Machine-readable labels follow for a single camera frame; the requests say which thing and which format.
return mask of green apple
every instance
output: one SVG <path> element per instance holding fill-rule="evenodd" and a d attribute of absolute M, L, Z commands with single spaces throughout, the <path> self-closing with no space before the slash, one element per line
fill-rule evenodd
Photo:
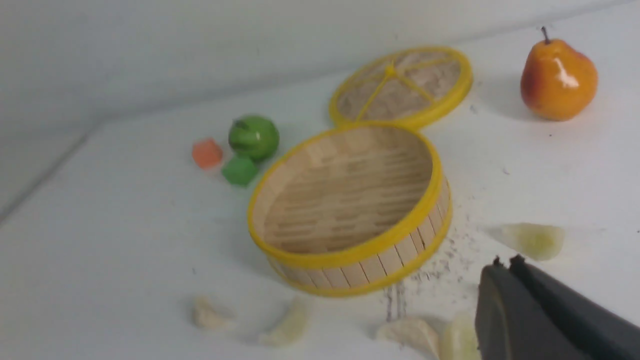
<path fill-rule="evenodd" d="M 229 146 L 239 156 L 260 162 L 271 157 L 280 143 L 273 122 L 260 115 L 247 115 L 234 121 L 229 130 Z"/>

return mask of toy food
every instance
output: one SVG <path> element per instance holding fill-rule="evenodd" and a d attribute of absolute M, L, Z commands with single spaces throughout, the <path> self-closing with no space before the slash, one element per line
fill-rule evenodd
<path fill-rule="evenodd" d="M 222 149 L 212 138 L 207 138 L 193 144 L 191 156 L 200 168 L 208 169 L 222 161 Z"/>
<path fill-rule="evenodd" d="M 249 158 L 234 156 L 222 168 L 222 176 L 230 184 L 247 186 L 258 174 L 258 167 Z"/>
<path fill-rule="evenodd" d="M 598 71 L 593 62 L 560 39 L 533 46 L 520 80 L 522 100 L 535 114 L 555 121 L 578 115 L 596 95 Z"/>
<path fill-rule="evenodd" d="M 376 340 L 395 341 L 440 359 L 438 333 L 419 318 L 404 318 L 378 328 Z"/>
<path fill-rule="evenodd" d="M 564 243 L 564 229 L 521 222 L 503 225 L 500 242 L 536 261 L 556 257 Z"/>
<path fill-rule="evenodd" d="M 441 360 L 481 360 L 474 319 L 466 312 L 457 313 L 447 325 L 440 343 Z"/>
<path fill-rule="evenodd" d="M 290 345 L 302 337 L 307 327 L 307 308 L 299 297 L 294 297 L 289 310 L 278 325 L 263 334 L 258 339 L 260 344 L 282 347 Z"/>
<path fill-rule="evenodd" d="M 234 121 L 229 131 L 229 145 L 236 154 L 254 162 L 265 160 L 278 149 L 280 134 L 273 122 L 258 115 Z"/>
<path fill-rule="evenodd" d="M 197 296 L 193 302 L 193 322 L 201 329 L 216 330 L 227 325 L 229 319 L 218 314 L 207 297 Z"/>

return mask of orange cube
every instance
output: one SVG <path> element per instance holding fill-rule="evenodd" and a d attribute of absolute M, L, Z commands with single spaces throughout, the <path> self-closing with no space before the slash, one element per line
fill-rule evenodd
<path fill-rule="evenodd" d="M 191 155 L 201 169 L 212 168 L 222 161 L 222 149 L 212 138 L 194 143 Z"/>

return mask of yellow rim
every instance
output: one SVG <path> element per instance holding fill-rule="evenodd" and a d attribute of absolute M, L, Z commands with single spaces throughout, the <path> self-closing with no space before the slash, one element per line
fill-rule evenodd
<path fill-rule="evenodd" d="M 336 127 L 347 126 L 349 124 L 353 124 L 356 121 L 343 116 L 342 113 L 338 110 L 338 97 L 349 88 L 349 86 L 355 81 L 355 79 L 360 77 L 360 75 L 363 74 L 364 72 L 371 70 L 373 67 L 378 66 L 385 61 L 393 60 L 395 58 L 406 55 L 408 53 L 426 52 L 426 51 L 432 51 L 432 52 L 439 51 L 442 53 L 447 53 L 449 55 L 447 59 L 451 58 L 451 59 L 457 60 L 460 63 L 460 76 L 458 78 L 458 81 L 453 86 L 453 88 L 447 93 L 445 97 L 434 102 L 427 109 L 420 111 L 414 115 L 410 115 L 408 117 L 396 119 L 394 122 L 403 124 L 406 127 L 410 127 L 412 129 L 419 129 L 421 127 L 424 127 L 433 123 L 434 121 L 448 114 L 451 110 L 455 109 L 462 102 L 462 100 L 464 100 L 464 98 L 467 96 L 473 84 L 473 73 L 471 70 L 471 64 L 469 63 L 469 60 L 464 54 L 462 54 L 457 50 L 451 49 L 450 47 L 418 47 L 415 49 L 408 49 L 408 50 L 401 51 L 399 53 L 391 54 L 391 55 L 385 56 L 384 58 L 378 59 L 370 63 L 369 65 L 366 65 L 365 67 L 357 71 L 355 74 L 353 74 L 351 77 L 349 77 L 347 80 L 345 80 L 340 85 L 340 87 L 338 87 L 338 89 L 333 93 L 331 101 L 329 102 L 329 115 L 331 116 L 331 119 L 333 120 L 333 123 L 336 125 Z M 376 93 L 371 95 L 371 98 L 369 99 L 368 103 L 370 103 L 373 97 L 377 95 Z"/>
<path fill-rule="evenodd" d="M 412 272 L 419 269 L 420 266 L 422 266 L 422 264 L 425 261 L 427 261 L 436 252 L 436 250 L 438 250 L 444 238 L 447 237 L 447 232 L 449 231 L 449 226 L 451 226 L 452 218 L 453 218 L 453 205 L 452 205 L 451 195 L 449 195 L 449 210 L 447 210 L 447 214 L 442 222 L 442 227 L 440 228 L 436 236 L 433 238 L 433 242 L 431 243 L 431 245 L 429 245 L 428 248 L 424 249 L 424 251 L 421 252 L 417 258 L 411 260 L 404 267 L 402 267 L 402 269 L 378 281 L 372 282 L 365 286 L 361 286 L 359 288 L 318 289 L 313 286 L 298 284 L 297 282 L 290 281 L 284 274 L 278 271 L 278 269 L 276 269 L 271 264 L 271 262 L 269 262 L 269 265 L 284 281 L 287 282 L 287 284 L 291 285 L 296 289 L 305 291 L 307 293 L 324 296 L 324 297 L 350 297 L 355 295 L 363 295 L 363 294 L 370 293 L 376 290 L 386 288 L 387 286 L 393 285 L 396 282 L 409 276 L 409 274 L 411 274 Z"/>
<path fill-rule="evenodd" d="M 394 227 L 378 235 L 377 237 L 362 243 L 360 245 L 348 248 L 346 250 L 330 252 L 326 254 L 292 254 L 290 252 L 282 251 L 276 247 L 273 247 L 264 242 L 260 236 L 258 236 L 255 227 L 253 226 L 253 209 L 258 195 L 262 191 L 262 187 L 266 183 L 266 180 L 271 174 L 280 166 L 282 166 L 293 154 L 301 150 L 302 148 L 316 142 L 324 137 L 350 131 L 358 127 L 379 126 L 379 127 L 395 127 L 405 131 L 409 131 L 414 134 L 421 142 L 427 147 L 431 161 L 433 163 L 433 169 L 431 171 L 431 182 L 424 192 L 424 195 L 420 198 L 413 210 L 409 212 L 402 220 L 400 220 Z M 249 225 L 249 234 L 256 245 L 268 256 L 275 258 L 283 265 L 307 268 L 307 269 L 320 269 L 320 268 L 337 268 L 344 265 L 350 265 L 367 259 L 374 254 L 382 252 L 391 246 L 394 246 L 397 242 L 402 240 L 407 234 L 411 233 L 418 225 L 420 225 L 424 219 L 429 215 L 440 195 L 442 189 L 442 165 L 440 164 L 440 158 L 433 145 L 422 134 L 417 133 L 406 126 L 396 124 L 393 122 L 361 122 L 357 124 L 349 124 L 348 126 L 340 127 L 337 129 L 329 130 L 320 135 L 314 136 L 303 143 L 295 146 L 282 158 L 280 158 L 267 172 L 264 174 L 260 183 L 256 187 L 249 202 L 249 208 L 247 209 L 247 221 Z"/>

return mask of bamboo steamer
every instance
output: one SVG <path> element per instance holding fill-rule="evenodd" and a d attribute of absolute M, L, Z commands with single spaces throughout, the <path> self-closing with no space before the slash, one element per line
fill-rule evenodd
<path fill-rule="evenodd" d="M 276 273 L 308 293 L 378 290 L 418 269 L 445 238 L 451 194 L 435 148 L 394 122 L 315 136 L 276 162 L 248 208 Z"/>
<path fill-rule="evenodd" d="M 419 129 L 453 110 L 473 76 L 464 54 L 449 47 L 409 49 L 376 60 L 335 91 L 329 114 L 336 126 L 393 121 Z"/>

